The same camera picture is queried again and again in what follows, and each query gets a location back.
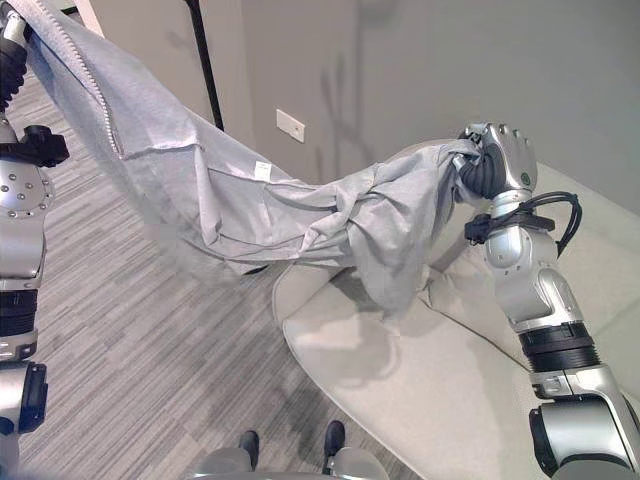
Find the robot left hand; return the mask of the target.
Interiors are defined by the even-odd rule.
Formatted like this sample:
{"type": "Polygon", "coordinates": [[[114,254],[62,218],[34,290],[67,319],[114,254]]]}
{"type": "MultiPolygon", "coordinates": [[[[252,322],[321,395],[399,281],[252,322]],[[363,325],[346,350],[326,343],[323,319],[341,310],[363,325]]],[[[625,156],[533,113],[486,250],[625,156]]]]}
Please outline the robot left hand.
{"type": "Polygon", "coordinates": [[[7,2],[1,5],[1,112],[24,84],[31,28],[7,2]]]}

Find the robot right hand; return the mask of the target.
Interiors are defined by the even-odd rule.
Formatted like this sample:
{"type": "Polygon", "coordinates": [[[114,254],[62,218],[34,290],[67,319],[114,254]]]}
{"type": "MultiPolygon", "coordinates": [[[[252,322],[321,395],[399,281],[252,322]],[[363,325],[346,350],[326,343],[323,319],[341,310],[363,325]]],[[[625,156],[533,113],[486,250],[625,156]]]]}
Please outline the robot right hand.
{"type": "Polygon", "coordinates": [[[457,154],[454,166],[462,184],[473,194],[493,200],[509,191],[532,193],[537,182],[537,160],[528,138],[505,124],[472,123],[460,139],[470,140],[479,157],[457,154]]]}

